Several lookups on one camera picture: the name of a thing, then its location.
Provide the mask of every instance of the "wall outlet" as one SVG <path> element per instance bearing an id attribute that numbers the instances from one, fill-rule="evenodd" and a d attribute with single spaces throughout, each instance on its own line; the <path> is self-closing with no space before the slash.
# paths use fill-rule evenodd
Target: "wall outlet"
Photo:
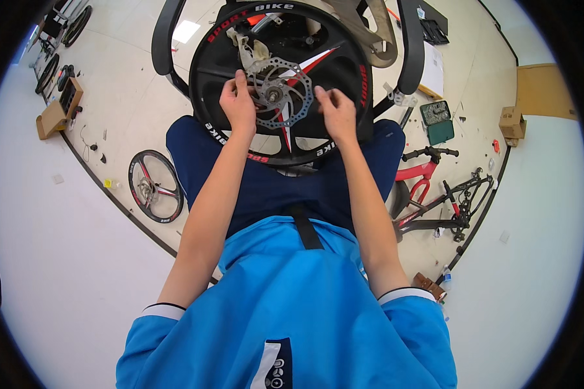
<path id="1" fill-rule="evenodd" d="M 62 176 L 62 175 L 60 175 L 60 174 L 53 175 L 53 176 L 52 176 L 52 181 L 53 181 L 55 184 L 59 184 L 59 183 L 64 183 L 64 182 L 65 182 L 65 180 L 63 179 L 63 176 Z"/>
<path id="2" fill-rule="evenodd" d="M 511 237 L 511 233 L 504 230 L 504 232 L 502 232 L 502 235 L 499 236 L 499 241 L 502 242 L 503 244 L 507 245 L 508 244 L 508 238 Z"/>

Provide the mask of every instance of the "bicycle handlebar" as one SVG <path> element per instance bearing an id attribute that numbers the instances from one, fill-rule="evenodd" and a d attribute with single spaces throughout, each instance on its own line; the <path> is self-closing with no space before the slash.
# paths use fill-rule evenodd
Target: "bicycle handlebar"
<path id="1" fill-rule="evenodd" d="M 422 150 L 415 150 L 412 152 L 408 152 L 406 154 L 404 154 L 402 156 L 402 161 L 406 162 L 407 160 L 411 159 L 411 158 L 416 158 L 419 157 L 420 155 L 427 155 L 427 156 L 438 156 L 439 154 L 448 154 L 451 156 L 455 156 L 458 157 L 458 151 L 457 150 L 450 150 L 450 149 L 435 149 L 434 147 L 425 147 Z"/>

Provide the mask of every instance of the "navy pants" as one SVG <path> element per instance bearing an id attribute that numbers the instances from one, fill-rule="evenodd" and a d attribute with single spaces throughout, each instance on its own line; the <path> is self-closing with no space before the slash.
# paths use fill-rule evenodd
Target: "navy pants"
<path id="1" fill-rule="evenodd" d="M 374 124 L 374 137 L 361 146 L 383 201 L 394 183 L 405 135 L 395 121 Z M 189 209 L 210 175 L 221 145 L 191 116 L 175 121 L 167 132 L 167 149 L 177 171 Z M 273 215 L 288 215 L 288 208 L 302 203 L 309 218 L 349 229 L 354 234 L 350 198 L 342 157 L 336 151 L 319 171 L 302 177 L 286 177 L 271 167 L 247 160 L 238 202 L 227 237 Z"/>

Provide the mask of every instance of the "hand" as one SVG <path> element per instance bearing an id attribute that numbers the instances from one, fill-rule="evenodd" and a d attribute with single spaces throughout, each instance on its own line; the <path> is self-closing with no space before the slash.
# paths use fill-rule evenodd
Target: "hand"
<path id="1" fill-rule="evenodd" d="M 324 115 L 324 125 L 331 139 L 338 147 L 342 144 L 358 144 L 355 104 L 339 89 L 325 91 L 317 85 L 314 91 L 320 103 L 319 112 Z"/>
<path id="2" fill-rule="evenodd" d="M 236 78 L 225 82 L 218 104 L 232 125 L 232 136 L 242 134 L 250 142 L 256 130 L 255 105 L 249 96 L 244 71 L 236 70 Z"/>

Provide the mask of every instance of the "spare bicycle wheel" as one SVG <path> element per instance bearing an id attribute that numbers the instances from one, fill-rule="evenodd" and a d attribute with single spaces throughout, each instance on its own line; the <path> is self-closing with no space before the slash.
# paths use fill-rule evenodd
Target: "spare bicycle wheel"
<path id="1" fill-rule="evenodd" d="M 171 162 L 155 150 L 136 154 L 128 170 L 130 192 L 140 210 L 158 223 L 177 219 L 184 194 Z"/>
<path id="2" fill-rule="evenodd" d="M 54 73 L 56 73 L 56 68 L 58 68 L 59 59 L 60 57 L 58 54 L 55 54 L 54 57 L 52 57 L 52 59 L 45 66 L 45 69 L 43 70 L 43 73 L 41 73 L 41 77 L 39 77 L 39 81 L 37 82 L 37 88 L 35 88 L 36 94 L 43 92 L 47 88 L 50 81 L 52 81 L 52 76 Z"/>
<path id="3" fill-rule="evenodd" d="M 252 17 L 263 21 L 253 26 Z M 339 20 L 311 5 L 265 1 L 219 15 L 190 64 L 188 88 L 195 117 L 219 144 L 227 142 L 231 126 L 218 99 L 224 83 L 244 67 L 230 35 L 244 38 L 234 33 L 248 37 L 249 49 L 259 41 L 270 56 L 246 67 L 258 104 L 257 134 L 249 159 L 295 166 L 335 150 L 313 95 L 315 85 L 347 95 L 355 104 L 358 138 L 371 137 L 372 69 L 355 36 Z"/>
<path id="4" fill-rule="evenodd" d="M 93 7 L 86 6 L 85 9 L 80 12 L 80 15 L 78 15 L 76 20 L 74 20 L 73 23 L 71 23 L 71 25 L 67 28 L 65 36 L 61 40 L 65 47 L 70 47 L 73 45 L 76 39 L 78 39 L 82 30 L 85 29 L 86 23 L 89 21 L 92 12 Z"/>

